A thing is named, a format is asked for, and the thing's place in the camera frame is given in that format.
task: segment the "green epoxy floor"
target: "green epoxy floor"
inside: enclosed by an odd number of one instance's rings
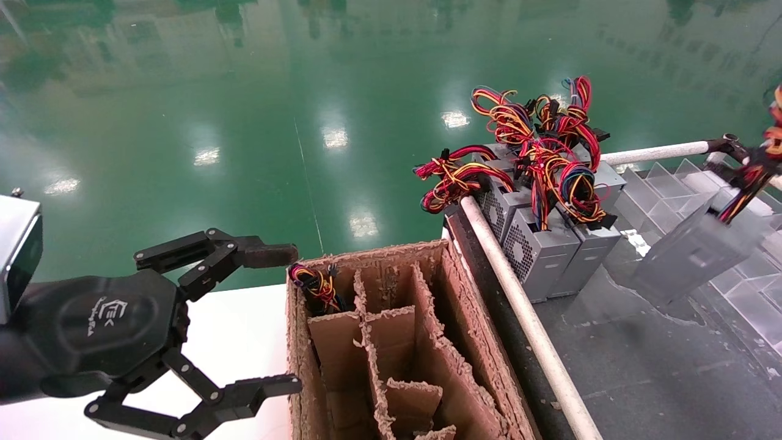
[[[128,274],[135,250],[209,227],[305,258],[437,238],[411,168],[491,142],[476,85],[526,101],[589,75],[610,152],[758,142],[782,81],[774,0],[4,6],[0,189],[44,204],[36,280]]]

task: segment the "robotic arm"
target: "robotic arm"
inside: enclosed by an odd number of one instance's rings
[[[287,265],[292,244],[218,229],[135,253],[137,272],[29,284],[42,249],[40,205],[0,196],[0,405],[106,393],[84,414],[103,427],[149,438],[205,438],[222,423],[254,417],[266,398],[301,391],[293,375],[219,388],[181,354],[187,301],[198,301],[236,269]],[[198,263],[174,283],[165,272]],[[181,418],[123,405],[171,370],[200,398]]]

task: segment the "transparent plastic divider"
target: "transparent plastic divider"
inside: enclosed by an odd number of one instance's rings
[[[622,177],[626,182],[624,193],[644,212],[651,211],[660,201],[660,196],[635,171],[627,169],[622,173]]]
[[[735,269],[746,279],[778,274],[780,271],[766,260],[760,250],[755,249],[749,258],[735,266]]]
[[[685,158],[682,160],[682,163],[679,164],[679,167],[676,169],[676,172],[673,173],[673,176],[681,182],[686,176],[699,172],[701,172],[701,169],[690,162],[689,159]]]
[[[681,175],[680,181],[696,193],[713,194],[723,188],[722,185],[714,181],[714,178],[717,178],[716,175],[710,171],[701,171],[699,173]]]
[[[721,295],[725,296],[742,281],[744,281],[744,278],[736,269],[728,269],[715,276],[710,283]]]
[[[782,342],[782,313],[749,283],[739,283],[725,299],[769,344],[777,345]]]
[[[619,197],[616,198],[614,209],[616,209],[635,230],[640,229],[644,222],[648,220],[644,210],[638,207],[633,199],[623,191],[619,194]]]
[[[689,196],[693,193],[659,162],[655,162],[651,167],[644,181],[662,198]]]
[[[665,235],[663,231],[649,218],[638,228],[638,235],[643,237],[648,246],[654,246]]]
[[[775,283],[780,278],[779,273],[774,273],[773,275],[766,275],[766,276],[759,276],[757,278],[752,278],[750,280],[747,280],[747,282],[755,288],[758,292],[764,291],[768,286]]]
[[[777,277],[772,283],[763,288],[763,294],[770,299],[777,308],[782,309],[782,276]]]
[[[776,267],[782,267],[782,231],[769,234],[761,243],[761,248]]]
[[[690,201],[690,198],[692,198],[692,196],[669,197],[667,199],[662,199],[662,202],[668,205],[668,207],[671,208],[671,211],[679,212],[684,205]]]
[[[655,207],[649,211],[649,218],[652,220],[660,231],[663,233],[669,233],[676,228],[679,223],[682,222],[682,218],[674,212],[664,200],[657,202]]]
[[[678,214],[684,218],[687,218],[690,214],[696,212],[698,208],[703,206],[703,204],[707,203],[713,196],[714,194],[707,193],[694,194],[693,196],[690,196],[684,206],[679,209]]]

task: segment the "wire harness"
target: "wire harness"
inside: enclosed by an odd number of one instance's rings
[[[334,290],[336,267],[330,265],[327,273],[307,268],[300,263],[288,267],[288,276],[293,283],[323,304],[322,313],[344,312],[345,305]]]

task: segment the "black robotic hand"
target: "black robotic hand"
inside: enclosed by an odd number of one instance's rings
[[[217,229],[135,253],[138,272],[31,284],[0,326],[0,405],[41,397],[106,393],[84,414],[104,427],[149,438],[205,438],[222,423],[254,417],[266,398],[301,391],[293,375],[239,380],[219,388],[181,354],[187,301],[198,301],[236,269],[287,265],[292,244]],[[162,274],[198,265],[178,280]],[[124,406],[171,370],[200,398],[181,418]]]

